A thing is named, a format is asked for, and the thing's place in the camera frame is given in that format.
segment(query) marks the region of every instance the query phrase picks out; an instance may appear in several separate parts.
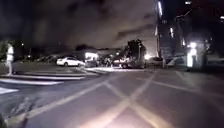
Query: car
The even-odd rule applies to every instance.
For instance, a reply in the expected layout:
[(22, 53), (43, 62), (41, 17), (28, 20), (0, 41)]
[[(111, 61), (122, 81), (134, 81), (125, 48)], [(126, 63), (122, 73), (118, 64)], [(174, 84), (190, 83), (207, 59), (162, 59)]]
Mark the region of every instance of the car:
[(162, 66), (163, 59), (160, 57), (152, 57), (148, 61), (146, 61), (146, 63), (149, 65)]
[(64, 58), (59, 58), (57, 59), (57, 62), (56, 62), (57, 65), (59, 66), (85, 66), (85, 63), (80, 61), (80, 60), (77, 60), (76, 58), (74, 57), (64, 57)]

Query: light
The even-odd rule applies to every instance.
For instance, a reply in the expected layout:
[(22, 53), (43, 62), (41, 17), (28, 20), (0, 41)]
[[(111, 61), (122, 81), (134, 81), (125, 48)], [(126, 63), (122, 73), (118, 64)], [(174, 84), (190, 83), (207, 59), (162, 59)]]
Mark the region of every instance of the light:
[(119, 60), (115, 60), (115, 61), (114, 61), (114, 63), (119, 63), (119, 62), (120, 62)]
[(173, 38), (174, 37), (173, 28), (170, 28), (170, 34), (171, 34), (171, 37)]
[(192, 2), (191, 1), (185, 1), (185, 4), (191, 4)]
[(149, 55), (149, 54), (145, 54), (145, 56), (144, 56), (145, 60), (149, 60), (151, 57), (152, 57), (152, 56)]
[(191, 50), (190, 50), (190, 54), (191, 54), (192, 56), (196, 56), (196, 55), (197, 55), (197, 50), (196, 50), (196, 49), (191, 49)]
[(86, 57), (86, 58), (90, 58), (90, 60), (94, 60), (94, 59), (97, 59), (99, 56), (98, 56), (98, 54), (96, 54), (96, 53), (90, 53), (90, 52), (87, 52), (87, 53), (85, 54), (85, 57)]
[(188, 45), (187, 47), (190, 47), (190, 48), (194, 49), (194, 48), (197, 47), (197, 43), (191, 42), (190, 45)]
[(193, 67), (193, 58), (190, 53), (187, 54), (187, 67)]
[(185, 45), (186, 45), (186, 43), (185, 43), (185, 40), (184, 40), (184, 39), (183, 39), (182, 45), (183, 45), (183, 46), (185, 46)]
[(161, 17), (163, 15), (163, 9), (162, 9), (162, 4), (160, 1), (158, 2), (158, 8), (159, 8), (159, 15)]

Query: lane marking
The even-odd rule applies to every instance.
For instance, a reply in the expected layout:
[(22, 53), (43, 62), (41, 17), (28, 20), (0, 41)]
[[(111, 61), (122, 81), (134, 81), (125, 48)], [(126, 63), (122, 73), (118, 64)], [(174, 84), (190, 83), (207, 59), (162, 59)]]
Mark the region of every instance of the lane marking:
[(56, 81), (28, 81), (28, 80), (15, 80), (15, 79), (4, 79), (1, 78), (0, 82), (9, 83), (9, 84), (27, 84), (27, 85), (56, 85), (63, 82)]
[(158, 82), (158, 81), (153, 81), (153, 83), (157, 84), (157, 85), (160, 85), (160, 86), (165, 86), (165, 87), (177, 89), (177, 90), (182, 90), (182, 91), (187, 91), (187, 92), (192, 92), (192, 93), (200, 93), (200, 94), (203, 94), (203, 95), (209, 95), (209, 96), (212, 96), (212, 97), (224, 99), (224, 95), (222, 95), (222, 94), (202, 92), (202, 91), (199, 91), (199, 90), (196, 90), (196, 89), (189, 89), (189, 88), (180, 87), (180, 86), (167, 84), (167, 83), (162, 83), (162, 82)]
[(26, 73), (23, 73), (24, 75), (30, 75), (30, 76), (37, 76), (37, 75), (39, 75), (39, 76), (69, 76), (69, 77), (72, 77), (72, 76), (74, 76), (74, 77), (76, 77), (76, 76), (86, 76), (87, 74), (81, 74), (81, 73), (79, 73), (79, 74), (66, 74), (66, 73), (57, 73), (57, 74), (52, 74), (52, 73), (46, 73), (46, 72), (26, 72)]
[(185, 88), (185, 87), (180, 87), (180, 86), (176, 86), (176, 85), (172, 85), (172, 84), (162, 83), (162, 82), (158, 82), (158, 81), (153, 81), (153, 83), (157, 84), (157, 85), (177, 89), (177, 90), (183, 90), (183, 91), (188, 91), (188, 92), (198, 92), (196, 90), (192, 90), (192, 89), (188, 89), (188, 88)]
[[(110, 84), (106, 85), (109, 89), (112, 90), (112, 92), (120, 97), (123, 100), (126, 100), (128, 96), (123, 94), (121, 91), (119, 91), (116, 87), (113, 87)], [(129, 104), (129, 108), (134, 110), (142, 119), (144, 119), (146, 122), (151, 124), (154, 128), (173, 128), (168, 122), (166, 122), (164, 119), (161, 117), (157, 116), (153, 112), (150, 112), (146, 108), (142, 107), (139, 105), (137, 102), (134, 100), (130, 100), (131, 104)]]
[[(188, 85), (190, 86), (194, 86), (197, 87), (195, 85), (195, 83), (193, 83), (192, 81), (186, 79), (185, 77), (183, 77), (180, 73), (178, 73), (176, 71), (176, 73), (181, 77), (181, 79), (183, 79), (184, 81), (186, 81), (188, 83)], [(220, 105), (220, 103), (218, 103), (217, 101), (215, 101), (214, 99), (212, 99), (210, 96), (220, 96), (217, 94), (213, 94), (213, 93), (207, 93), (207, 92), (203, 92), (201, 90), (199, 90), (198, 88), (196, 88), (198, 92), (200, 92), (199, 94), (204, 97), (206, 100), (208, 100), (210, 102), (210, 104), (212, 104), (216, 109), (218, 109), (222, 115), (224, 115), (224, 108), (222, 107), (222, 105)]]
[(0, 87), (0, 94), (12, 93), (17, 92), (17, 89), (8, 89), (8, 88), (1, 88)]
[(80, 80), (85, 77), (59, 77), (59, 76), (29, 76), (29, 75), (12, 75), (11, 78), (36, 78), (45, 80)]
[(63, 104), (66, 104), (66, 103), (71, 102), (71, 101), (73, 101), (75, 99), (78, 99), (79, 97), (81, 97), (81, 96), (83, 96), (83, 95), (85, 95), (85, 94), (87, 94), (87, 93), (89, 93), (91, 91), (94, 91), (94, 90), (96, 90), (97, 88), (99, 88), (99, 87), (101, 87), (103, 85), (104, 84), (102, 84), (102, 83), (101, 84), (96, 84), (96, 85), (94, 85), (94, 86), (92, 86), (90, 88), (84, 89), (84, 90), (82, 90), (82, 91), (80, 91), (80, 92), (78, 92), (78, 93), (76, 93), (74, 95), (68, 96), (68, 97), (63, 98), (63, 99), (61, 99), (59, 101), (55, 101), (55, 102), (50, 103), (50, 104), (48, 104), (46, 106), (43, 106), (43, 107), (31, 110), (28, 114), (27, 113), (22, 113), (22, 114), (20, 114), (18, 116), (9, 118), (9, 119), (7, 119), (7, 123), (9, 124), (9, 126), (13, 126), (14, 124), (18, 124), (18, 123), (22, 122), (26, 115), (28, 115), (26, 117), (27, 119), (33, 118), (35, 116), (38, 116), (38, 115), (42, 114), (43, 112), (49, 111), (49, 110), (51, 110), (53, 108), (59, 107), (59, 106), (61, 106)]
[(77, 68), (76, 70), (78, 70), (80, 72), (83, 72), (83, 73), (85, 73), (87, 75), (98, 75), (96, 73), (88, 72), (86, 69), (79, 69), (79, 68)]
[(195, 86), (192, 81), (188, 80), (186, 77), (184, 77), (180, 72), (178, 71), (175, 71), (175, 73), (184, 81), (184, 82), (187, 82), (188, 85), (190, 85), (191, 87), (195, 88), (197, 86)]
[[(96, 117), (95, 119), (81, 125), (79, 128), (104, 128), (111, 122), (113, 122), (125, 109), (127, 109), (131, 100), (136, 100), (149, 86), (151, 81), (153, 80), (155, 74), (152, 74), (149, 80), (145, 82), (142, 86), (140, 86), (136, 91), (134, 91), (130, 97), (124, 98), (120, 103), (116, 106), (109, 108), (106, 112)], [(122, 96), (122, 93), (116, 92), (118, 96)]]

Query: street light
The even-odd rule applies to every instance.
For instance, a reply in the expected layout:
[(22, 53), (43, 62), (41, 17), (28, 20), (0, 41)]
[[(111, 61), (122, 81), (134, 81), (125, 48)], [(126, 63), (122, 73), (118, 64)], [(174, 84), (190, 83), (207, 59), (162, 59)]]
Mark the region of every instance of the street light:
[(191, 1), (185, 1), (185, 4), (191, 4), (192, 2)]
[(160, 1), (158, 2), (158, 8), (159, 8), (159, 16), (161, 17), (163, 15), (163, 9)]

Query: person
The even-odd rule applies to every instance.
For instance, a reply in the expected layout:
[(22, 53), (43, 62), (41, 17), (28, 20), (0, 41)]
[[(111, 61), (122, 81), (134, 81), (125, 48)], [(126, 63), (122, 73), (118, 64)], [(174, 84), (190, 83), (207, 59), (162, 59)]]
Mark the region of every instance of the person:
[(7, 55), (6, 55), (6, 67), (8, 67), (8, 76), (12, 75), (13, 73), (13, 67), (12, 67), (12, 62), (14, 60), (14, 49), (13, 46), (8, 43), (8, 50), (7, 50)]

